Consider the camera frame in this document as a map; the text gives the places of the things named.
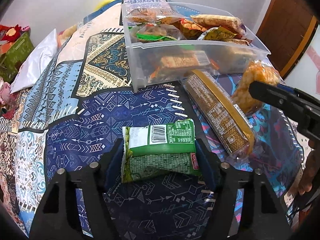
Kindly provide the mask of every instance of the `bedsheet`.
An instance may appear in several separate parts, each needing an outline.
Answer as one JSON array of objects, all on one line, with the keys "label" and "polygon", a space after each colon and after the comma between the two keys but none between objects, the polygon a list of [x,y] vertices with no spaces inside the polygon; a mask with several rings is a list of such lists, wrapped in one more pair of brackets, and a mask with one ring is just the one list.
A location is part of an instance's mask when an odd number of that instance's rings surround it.
[{"label": "bedsheet", "polygon": [[[178,84],[160,84],[138,94],[132,92],[121,3],[140,1],[116,0],[86,17],[30,92],[21,97],[21,113],[15,116],[20,121],[14,124],[17,147],[11,152],[11,175],[5,175],[11,177],[1,181],[5,184],[2,188],[11,185],[7,192],[11,192],[11,209],[15,205],[12,216],[19,219],[16,222],[26,234],[45,186],[58,168],[74,171],[99,160],[121,136],[122,126],[167,123],[185,118],[185,113],[192,115],[187,110],[192,103]],[[216,78],[232,94],[240,77]],[[177,88],[174,93],[183,98],[183,104],[170,100],[168,86]],[[193,118],[198,116],[202,132],[198,135],[206,140],[213,154],[231,161],[199,110],[195,106],[193,109]],[[303,150],[281,111],[266,105],[250,122],[259,135],[260,151],[245,162],[232,164],[247,171],[260,167],[281,196],[300,169]],[[15,179],[15,188],[10,179]],[[124,185],[117,176],[104,197],[123,239],[196,239],[211,213],[212,206],[204,200],[215,196],[197,178],[171,173]],[[239,190],[235,208],[238,221],[241,198]],[[81,225],[84,233],[90,234],[81,190],[77,199]],[[139,208],[141,216],[137,216],[137,210],[128,212],[129,206]]]}]

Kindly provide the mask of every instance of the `pink plush toy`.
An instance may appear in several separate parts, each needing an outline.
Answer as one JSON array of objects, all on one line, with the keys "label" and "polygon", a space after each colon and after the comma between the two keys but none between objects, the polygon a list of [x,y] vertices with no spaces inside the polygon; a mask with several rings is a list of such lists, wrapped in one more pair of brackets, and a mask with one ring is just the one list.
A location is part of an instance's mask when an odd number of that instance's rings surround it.
[{"label": "pink plush toy", "polygon": [[10,84],[4,82],[3,78],[0,77],[0,103],[6,105],[10,101]]}]

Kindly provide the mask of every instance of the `white pillow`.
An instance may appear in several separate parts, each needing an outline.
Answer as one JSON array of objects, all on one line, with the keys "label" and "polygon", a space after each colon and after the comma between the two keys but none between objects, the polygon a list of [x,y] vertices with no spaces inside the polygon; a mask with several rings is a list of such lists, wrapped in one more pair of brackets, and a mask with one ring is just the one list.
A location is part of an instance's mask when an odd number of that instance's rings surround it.
[{"label": "white pillow", "polygon": [[11,94],[24,88],[32,87],[56,54],[57,49],[57,30],[54,29],[36,46],[20,67],[16,78],[11,84]]}]

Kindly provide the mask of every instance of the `red logo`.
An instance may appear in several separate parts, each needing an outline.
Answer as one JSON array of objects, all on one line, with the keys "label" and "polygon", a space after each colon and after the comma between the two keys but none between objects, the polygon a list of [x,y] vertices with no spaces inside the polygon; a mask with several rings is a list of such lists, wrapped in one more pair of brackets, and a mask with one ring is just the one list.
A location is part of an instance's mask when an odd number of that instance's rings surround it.
[{"label": "red logo", "polygon": [[198,165],[196,154],[195,153],[190,153],[190,156],[191,156],[193,169],[194,170],[198,170],[199,169],[199,165]]}]

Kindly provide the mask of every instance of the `green box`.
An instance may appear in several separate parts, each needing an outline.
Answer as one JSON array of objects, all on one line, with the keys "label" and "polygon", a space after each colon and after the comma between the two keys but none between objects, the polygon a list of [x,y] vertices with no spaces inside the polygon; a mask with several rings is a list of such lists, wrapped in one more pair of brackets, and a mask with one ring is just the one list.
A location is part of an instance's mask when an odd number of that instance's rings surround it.
[{"label": "green box", "polygon": [[25,32],[6,53],[0,56],[0,76],[5,82],[10,82],[16,76],[34,48],[29,34]]}]

